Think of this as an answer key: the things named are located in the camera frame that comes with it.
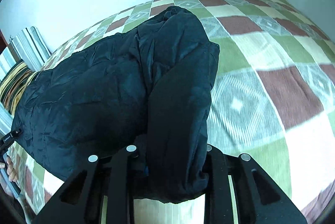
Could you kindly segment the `person's left hand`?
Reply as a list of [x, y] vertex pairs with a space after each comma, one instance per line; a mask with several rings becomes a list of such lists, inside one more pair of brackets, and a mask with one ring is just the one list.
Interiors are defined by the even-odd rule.
[[4, 169], [7, 167], [7, 174], [9, 176], [9, 180], [13, 182], [17, 182], [18, 180], [18, 174], [14, 168], [13, 162], [9, 156], [6, 158], [6, 164], [1, 162], [0, 163], [0, 169]]

